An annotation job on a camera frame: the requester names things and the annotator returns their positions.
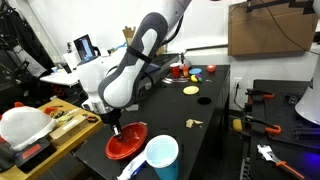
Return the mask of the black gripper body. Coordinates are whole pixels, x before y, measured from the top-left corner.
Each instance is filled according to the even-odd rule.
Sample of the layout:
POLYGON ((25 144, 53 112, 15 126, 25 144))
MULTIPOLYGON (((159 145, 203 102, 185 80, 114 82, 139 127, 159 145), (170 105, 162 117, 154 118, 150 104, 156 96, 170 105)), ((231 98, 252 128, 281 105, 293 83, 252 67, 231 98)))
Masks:
POLYGON ((119 123, 119 119, 121 117, 121 110, 120 109, 114 109, 108 113, 101 114, 100 115, 102 121, 104 124, 107 124, 111 130, 114 133, 113 128, 117 127, 119 131, 121 132, 121 125, 119 123))

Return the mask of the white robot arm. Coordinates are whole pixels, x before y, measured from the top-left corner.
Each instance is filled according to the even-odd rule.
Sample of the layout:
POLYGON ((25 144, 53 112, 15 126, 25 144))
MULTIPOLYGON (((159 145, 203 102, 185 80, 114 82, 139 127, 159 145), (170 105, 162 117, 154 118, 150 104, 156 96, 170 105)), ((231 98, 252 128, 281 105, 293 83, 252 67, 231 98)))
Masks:
POLYGON ((148 0, 131 44, 120 61, 97 57, 76 68, 80 83, 88 95, 89 108, 108 124, 117 139, 123 137, 119 119, 121 110, 138 101, 139 84, 157 50, 183 15, 192 0, 148 0))

